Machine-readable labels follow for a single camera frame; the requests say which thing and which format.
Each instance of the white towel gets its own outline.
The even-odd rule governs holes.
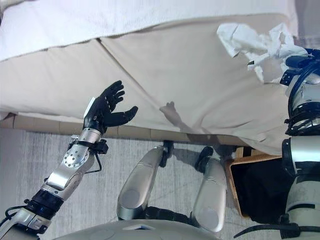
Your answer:
[[[258,34],[243,23],[223,23],[216,31],[228,54],[233,58],[242,53],[248,58],[248,70],[254,70],[262,83],[280,83],[288,69],[286,59],[292,55],[306,55],[296,46],[284,23],[275,26],[269,35]]]
[[[56,46],[125,34],[169,21],[284,14],[298,32],[295,0],[33,0],[4,11],[0,61]]]

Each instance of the white bedsheet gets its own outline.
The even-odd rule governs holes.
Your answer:
[[[0,61],[56,46],[193,18],[284,14],[296,35],[294,0],[34,0],[4,11]]]

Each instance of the bed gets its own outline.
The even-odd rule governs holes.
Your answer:
[[[108,21],[101,9],[94,14],[98,18],[90,18],[95,2],[102,1],[90,6],[81,1],[86,12],[71,11],[72,19],[95,23],[91,31],[85,31],[90,24],[77,29],[82,21],[65,21],[64,30],[59,25],[63,17],[49,21],[55,16],[48,17],[48,9],[70,14],[70,6],[62,2],[24,1],[4,10],[1,112],[24,121],[32,118],[33,126],[35,119],[79,126],[91,97],[122,80],[126,95],[118,110],[139,107],[128,123],[131,129],[235,136],[262,152],[281,154],[288,101],[283,86],[261,83],[247,71],[244,56],[227,54],[216,32],[222,23],[245,23],[259,33],[286,23],[296,35],[293,0],[164,1],[168,7],[124,1],[125,7],[123,2],[108,8],[122,18],[114,14]],[[65,31],[73,37],[63,35]]]

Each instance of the mattress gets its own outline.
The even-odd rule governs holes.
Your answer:
[[[216,35],[228,22],[259,33],[291,24],[283,14],[205,17],[13,57],[0,62],[0,110],[80,122],[91,97],[122,80],[117,110],[139,107],[129,126],[232,135],[280,155],[284,87],[262,84],[244,56],[230,58]]]

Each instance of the beige bed skirt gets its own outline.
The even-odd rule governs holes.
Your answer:
[[[54,121],[15,114],[10,114],[6,119],[0,121],[0,128],[19,129],[31,132],[52,133],[61,135],[79,135],[81,133],[82,126],[83,125],[81,123]],[[190,142],[206,145],[221,144],[248,146],[245,142],[243,142],[236,136],[214,134],[187,134],[182,132],[148,129],[135,126],[108,127],[104,137],[161,141],[171,140],[176,142]]]

